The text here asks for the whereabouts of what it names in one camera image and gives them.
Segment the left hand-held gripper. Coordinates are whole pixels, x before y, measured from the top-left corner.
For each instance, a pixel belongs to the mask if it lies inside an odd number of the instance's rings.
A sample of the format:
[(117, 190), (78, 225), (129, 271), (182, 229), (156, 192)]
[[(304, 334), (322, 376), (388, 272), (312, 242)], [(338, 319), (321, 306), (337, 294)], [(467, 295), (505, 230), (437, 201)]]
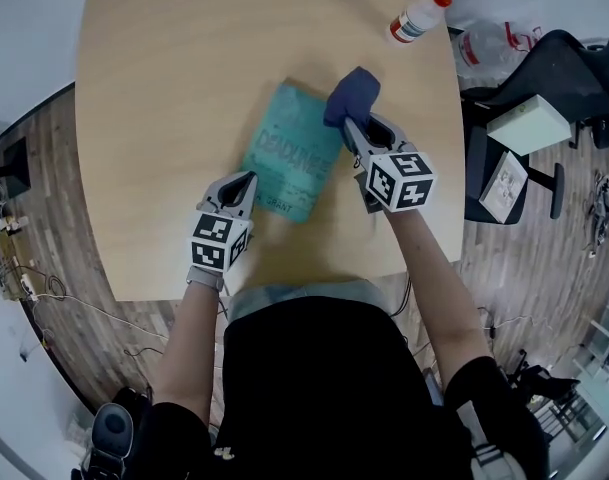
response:
[(254, 171), (213, 182), (196, 207), (190, 236), (191, 264), (226, 274), (246, 251), (253, 229), (251, 213), (258, 188)]

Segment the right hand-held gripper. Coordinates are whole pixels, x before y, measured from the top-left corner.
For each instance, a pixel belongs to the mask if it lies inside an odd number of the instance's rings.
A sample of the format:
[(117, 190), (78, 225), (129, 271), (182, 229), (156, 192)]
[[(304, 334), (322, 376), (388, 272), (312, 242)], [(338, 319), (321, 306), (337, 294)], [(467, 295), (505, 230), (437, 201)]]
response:
[[(350, 117), (344, 120), (342, 135), (360, 160), (362, 171), (354, 179), (368, 213), (417, 210), (429, 203), (437, 175), (428, 155), (417, 151), (398, 125), (371, 112), (368, 140)], [(387, 152), (372, 154), (368, 141)]]

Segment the dark blue cloth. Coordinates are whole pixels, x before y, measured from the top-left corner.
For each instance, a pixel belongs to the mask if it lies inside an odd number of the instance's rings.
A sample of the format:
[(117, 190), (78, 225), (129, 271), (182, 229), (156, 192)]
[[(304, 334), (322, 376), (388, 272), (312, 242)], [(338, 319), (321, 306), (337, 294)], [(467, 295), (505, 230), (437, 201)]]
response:
[(350, 118), (365, 130), (380, 90), (379, 80), (370, 71), (361, 66), (354, 68), (329, 95), (323, 115), (324, 124), (342, 128), (345, 120)]

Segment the teal book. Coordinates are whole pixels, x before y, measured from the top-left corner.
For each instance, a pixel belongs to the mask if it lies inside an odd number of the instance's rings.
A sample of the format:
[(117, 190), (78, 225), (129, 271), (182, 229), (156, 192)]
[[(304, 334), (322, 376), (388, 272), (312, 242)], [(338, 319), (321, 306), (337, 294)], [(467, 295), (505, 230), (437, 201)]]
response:
[(294, 85), (276, 88), (241, 163), (258, 177), (257, 205), (296, 223), (309, 219), (344, 146), (339, 130), (324, 125), (325, 109)]

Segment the person's left forearm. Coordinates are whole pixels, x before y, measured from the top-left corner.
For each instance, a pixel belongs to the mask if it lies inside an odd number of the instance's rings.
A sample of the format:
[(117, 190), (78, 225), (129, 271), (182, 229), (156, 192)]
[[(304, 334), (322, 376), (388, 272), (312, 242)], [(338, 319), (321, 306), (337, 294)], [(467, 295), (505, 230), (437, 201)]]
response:
[(187, 286), (153, 383), (157, 403), (180, 405), (203, 422), (209, 420), (213, 394), (218, 306), (212, 288)]

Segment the person's right forearm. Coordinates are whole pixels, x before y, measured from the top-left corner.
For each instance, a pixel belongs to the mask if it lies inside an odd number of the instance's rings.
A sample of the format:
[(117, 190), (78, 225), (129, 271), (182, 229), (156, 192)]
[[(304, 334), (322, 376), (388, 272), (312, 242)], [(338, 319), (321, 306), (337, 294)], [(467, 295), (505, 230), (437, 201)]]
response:
[(473, 298), (416, 210), (387, 213), (444, 386), (467, 363), (488, 357)]

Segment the person's grey trousers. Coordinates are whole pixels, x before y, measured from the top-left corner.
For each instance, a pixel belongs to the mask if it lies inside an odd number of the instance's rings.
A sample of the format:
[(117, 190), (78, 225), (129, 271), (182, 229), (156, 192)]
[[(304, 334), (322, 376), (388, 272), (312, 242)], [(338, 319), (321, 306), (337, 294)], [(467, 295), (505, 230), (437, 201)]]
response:
[(328, 297), (367, 303), (382, 310), (388, 308), (384, 293), (368, 280), (303, 286), (271, 284), (245, 289), (234, 295), (229, 301), (227, 320), (233, 323), (274, 304), (305, 297)]

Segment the clear bottle with red cap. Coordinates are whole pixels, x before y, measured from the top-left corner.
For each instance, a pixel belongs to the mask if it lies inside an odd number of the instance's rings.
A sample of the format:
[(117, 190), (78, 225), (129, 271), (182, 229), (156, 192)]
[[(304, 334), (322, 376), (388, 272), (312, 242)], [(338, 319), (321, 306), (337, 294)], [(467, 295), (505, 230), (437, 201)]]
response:
[(409, 45), (435, 28), (453, 0), (415, 0), (387, 28), (388, 38), (396, 45)]

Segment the grey booklet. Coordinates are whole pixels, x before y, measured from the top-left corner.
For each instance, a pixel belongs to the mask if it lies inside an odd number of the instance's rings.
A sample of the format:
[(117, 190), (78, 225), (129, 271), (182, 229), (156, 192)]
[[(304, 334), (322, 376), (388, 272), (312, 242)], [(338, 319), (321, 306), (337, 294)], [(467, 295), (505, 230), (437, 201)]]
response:
[(496, 221), (505, 223), (527, 179), (527, 170), (511, 151), (506, 151), (491, 175), (479, 202)]

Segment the large clear water jug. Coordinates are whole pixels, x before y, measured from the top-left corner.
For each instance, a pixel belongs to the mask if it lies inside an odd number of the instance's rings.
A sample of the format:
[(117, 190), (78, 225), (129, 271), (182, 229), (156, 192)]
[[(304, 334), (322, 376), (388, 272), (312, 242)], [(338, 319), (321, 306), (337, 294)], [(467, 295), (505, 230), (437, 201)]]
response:
[(540, 26), (480, 20), (451, 41), (462, 90), (497, 87), (525, 60), (542, 37)]

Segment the pale green box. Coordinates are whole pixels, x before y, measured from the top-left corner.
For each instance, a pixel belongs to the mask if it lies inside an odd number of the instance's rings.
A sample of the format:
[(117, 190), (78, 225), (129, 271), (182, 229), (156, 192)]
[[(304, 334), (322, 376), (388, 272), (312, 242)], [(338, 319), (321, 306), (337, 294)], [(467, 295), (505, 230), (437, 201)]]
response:
[(487, 135), (517, 156), (569, 140), (570, 123), (542, 96), (535, 95), (489, 122)]

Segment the black mesh office chair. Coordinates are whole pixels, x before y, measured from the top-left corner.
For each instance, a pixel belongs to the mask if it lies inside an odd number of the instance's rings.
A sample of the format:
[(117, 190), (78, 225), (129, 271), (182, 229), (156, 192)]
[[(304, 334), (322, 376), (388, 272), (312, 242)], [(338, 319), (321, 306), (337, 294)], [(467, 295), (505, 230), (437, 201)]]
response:
[(517, 69), (496, 88), (473, 88), (461, 93), (465, 148), (464, 218), (476, 223), (498, 220), (482, 205), (480, 197), (493, 177), (502, 155), (512, 152), (527, 180), (552, 193), (550, 217), (560, 216), (565, 173), (561, 164), (548, 175), (530, 166), (528, 154), (520, 154), (490, 137), (488, 124), (495, 118), (541, 96), (570, 124), (609, 117), (609, 40), (587, 48), (571, 34), (547, 33)]

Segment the person's black shirt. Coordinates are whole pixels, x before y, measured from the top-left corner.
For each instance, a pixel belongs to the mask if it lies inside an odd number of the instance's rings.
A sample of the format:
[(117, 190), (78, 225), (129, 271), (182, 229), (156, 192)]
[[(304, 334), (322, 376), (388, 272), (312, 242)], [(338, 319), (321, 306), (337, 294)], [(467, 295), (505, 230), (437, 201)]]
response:
[(225, 411), (216, 439), (172, 403), (145, 415), (124, 480), (473, 480), (458, 409), (527, 480), (547, 480), (534, 415), (489, 357), (465, 364), (442, 405), (381, 309), (304, 297), (231, 322), (224, 336)]

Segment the black monitor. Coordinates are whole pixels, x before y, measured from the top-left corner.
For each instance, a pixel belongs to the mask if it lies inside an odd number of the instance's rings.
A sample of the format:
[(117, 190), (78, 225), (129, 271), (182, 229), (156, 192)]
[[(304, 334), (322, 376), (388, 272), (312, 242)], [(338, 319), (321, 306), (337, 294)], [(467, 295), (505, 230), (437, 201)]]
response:
[(7, 200), (13, 199), (31, 188), (25, 137), (13, 143), (3, 152), (0, 180), (4, 182)]

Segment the black grey equipment pile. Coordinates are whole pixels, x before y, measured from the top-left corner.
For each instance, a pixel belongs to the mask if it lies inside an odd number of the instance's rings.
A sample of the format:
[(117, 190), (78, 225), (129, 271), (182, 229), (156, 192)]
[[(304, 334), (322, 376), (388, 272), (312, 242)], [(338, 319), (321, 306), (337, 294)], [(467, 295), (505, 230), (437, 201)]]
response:
[(100, 407), (91, 428), (90, 444), (70, 480), (122, 480), (135, 434), (151, 407), (151, 391), (123, 387)]

